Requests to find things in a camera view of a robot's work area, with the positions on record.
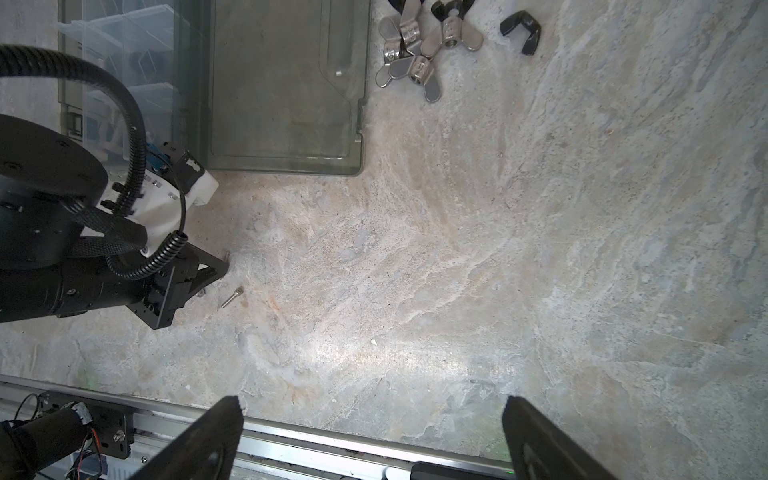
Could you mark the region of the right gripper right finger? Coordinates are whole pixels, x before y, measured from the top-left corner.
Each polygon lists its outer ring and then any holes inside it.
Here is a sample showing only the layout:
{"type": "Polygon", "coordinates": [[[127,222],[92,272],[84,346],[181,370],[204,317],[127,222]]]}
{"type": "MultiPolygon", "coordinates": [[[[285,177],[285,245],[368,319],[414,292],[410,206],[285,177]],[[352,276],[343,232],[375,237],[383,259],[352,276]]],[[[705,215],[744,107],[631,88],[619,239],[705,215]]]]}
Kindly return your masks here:
{"type": "Polygon", "coordinates": [[[617,479],[523,397],[508,397],[501,422],[517,479],[617,479]]]}

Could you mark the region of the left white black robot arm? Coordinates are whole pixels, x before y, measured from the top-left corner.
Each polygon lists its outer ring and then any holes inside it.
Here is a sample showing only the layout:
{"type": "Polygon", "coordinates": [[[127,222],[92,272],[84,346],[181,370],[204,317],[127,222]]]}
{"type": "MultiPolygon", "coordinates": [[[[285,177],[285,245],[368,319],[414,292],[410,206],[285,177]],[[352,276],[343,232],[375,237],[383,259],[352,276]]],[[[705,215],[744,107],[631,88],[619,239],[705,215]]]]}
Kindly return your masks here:
{"type": "Polygon", "coordinates": [[[5,44],[5,77],[52,78],[102,91],[119,109],[126,178],[68,137],[1,119],[1,319],[66,318],[124,306],[148,327],[172,323],[188,300],[228,272],[190,243],[188,210],[217,181],[189,153],[147,139],[140,107],[112,74],[58,51],[5,44]]]}

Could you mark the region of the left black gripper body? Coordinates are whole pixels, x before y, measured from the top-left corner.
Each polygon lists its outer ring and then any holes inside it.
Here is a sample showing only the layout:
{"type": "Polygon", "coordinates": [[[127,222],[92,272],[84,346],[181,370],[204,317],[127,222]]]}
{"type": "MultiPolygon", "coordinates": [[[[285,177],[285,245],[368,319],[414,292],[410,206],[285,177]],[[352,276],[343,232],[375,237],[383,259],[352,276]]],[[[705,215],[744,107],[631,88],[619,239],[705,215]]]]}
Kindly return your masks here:
{"type": "Polygon", "coordinates": [[[177,257],[144,281],[141,298],[127,308],[153,330],[172,325],[176,311],[229,270],[223,258],[187,243],[177,257]]]}

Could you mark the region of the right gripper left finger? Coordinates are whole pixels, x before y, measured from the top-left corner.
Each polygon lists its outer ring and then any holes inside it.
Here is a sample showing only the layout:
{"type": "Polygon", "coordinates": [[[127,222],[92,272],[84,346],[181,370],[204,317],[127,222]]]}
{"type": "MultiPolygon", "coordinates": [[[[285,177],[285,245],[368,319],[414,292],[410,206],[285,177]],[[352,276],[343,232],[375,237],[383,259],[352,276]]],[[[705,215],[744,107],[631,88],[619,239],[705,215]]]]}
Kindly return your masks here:
{"type": "Polygon", "coordinates": [[[229,479],[244,429],[237,396],[225,396],[131,479],[229,479]]]}

